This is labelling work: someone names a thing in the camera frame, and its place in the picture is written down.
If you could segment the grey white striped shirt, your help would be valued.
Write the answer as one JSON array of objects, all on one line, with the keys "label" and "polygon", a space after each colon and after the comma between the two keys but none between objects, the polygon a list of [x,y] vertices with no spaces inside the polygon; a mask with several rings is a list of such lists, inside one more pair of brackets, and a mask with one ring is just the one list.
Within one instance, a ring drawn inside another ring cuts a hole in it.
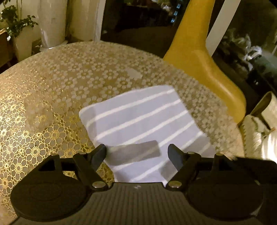
[{"label": "grey white striped shirt", "polygon": [[83,108],[79,117],[92,143],[107,147],[105,163],[117,182],[167,183],[177,172],[171,144],[207,158],[216,152],[171,86],[129,91]]}]

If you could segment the white storage bag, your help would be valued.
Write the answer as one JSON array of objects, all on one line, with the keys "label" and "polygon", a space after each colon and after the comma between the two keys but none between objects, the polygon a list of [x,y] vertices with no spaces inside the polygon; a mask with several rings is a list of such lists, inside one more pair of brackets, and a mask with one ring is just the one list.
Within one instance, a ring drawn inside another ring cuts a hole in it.
[{"label": "white storage bag", "polygon": [[239,126],[247,158],[276,162],[276,96],[268,92]]}]

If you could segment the gold floral lace tablecloth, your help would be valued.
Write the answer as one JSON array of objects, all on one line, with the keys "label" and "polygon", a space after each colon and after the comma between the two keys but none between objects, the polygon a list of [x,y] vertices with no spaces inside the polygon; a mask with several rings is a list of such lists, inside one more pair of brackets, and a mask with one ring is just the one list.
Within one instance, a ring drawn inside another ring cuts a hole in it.
[{"label": "gold floral lace tablecloth", "polygon": [[171,85],[216,151],[244,154],[240,131],[219,97],[161,58],[105,42],[68,44],[29,57],[1,74],[1,224],[16,215],[12,188],[52,153],[93,148],[78,113],[116,95]]}]

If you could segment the yellow chair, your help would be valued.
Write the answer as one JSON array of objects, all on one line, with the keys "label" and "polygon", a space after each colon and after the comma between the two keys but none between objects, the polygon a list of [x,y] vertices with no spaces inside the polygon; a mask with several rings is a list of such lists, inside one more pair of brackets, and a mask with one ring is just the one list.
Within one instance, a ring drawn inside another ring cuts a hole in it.
[{"label": "yellow chair", "polygon": [[246,99],[240,88],[216,65],[206,48],[214,1],[190,1],[164,60],[194,77],[226,104],[228,113],[240,123]]}]

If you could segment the white plant pot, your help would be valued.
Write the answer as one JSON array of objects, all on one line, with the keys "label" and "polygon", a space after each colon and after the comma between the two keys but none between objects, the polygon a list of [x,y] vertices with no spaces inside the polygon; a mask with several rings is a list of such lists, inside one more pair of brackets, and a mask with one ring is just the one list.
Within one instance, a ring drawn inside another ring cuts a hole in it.
[{"label": "white plant pot", "polygon": [[32,35],[33,28],[25,27],[16,38],[13,38],[15,55],[19,62],[32,55]]}]

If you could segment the white floor vase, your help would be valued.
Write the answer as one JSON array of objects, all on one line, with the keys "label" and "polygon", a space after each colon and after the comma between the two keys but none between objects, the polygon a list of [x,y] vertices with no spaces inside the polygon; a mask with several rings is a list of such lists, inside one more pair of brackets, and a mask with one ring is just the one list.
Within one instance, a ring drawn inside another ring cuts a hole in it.
[{"label": "white floor vase", "polygon": [[40,0],[38,20],[44,52],[67,43],[65,40],[67,0]]}]

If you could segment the potted green plant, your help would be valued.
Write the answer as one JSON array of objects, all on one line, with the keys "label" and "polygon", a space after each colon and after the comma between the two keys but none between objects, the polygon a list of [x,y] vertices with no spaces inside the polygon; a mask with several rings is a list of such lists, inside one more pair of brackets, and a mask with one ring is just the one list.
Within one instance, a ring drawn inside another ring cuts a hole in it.
[{"label": "potted green plant", "polygon": [[10,2],[8,0],[1,1],[1,5],[4,7],[1,11],[1,23],[6,23],[5,31],[9,38],[17,38],[26,27],[34,28],[38,26],[34,15],[27,15],[27,17],[22,18],[22,8],[18,9],[18,1],[16,1],[16,6],[10,5],[7,7]]}]

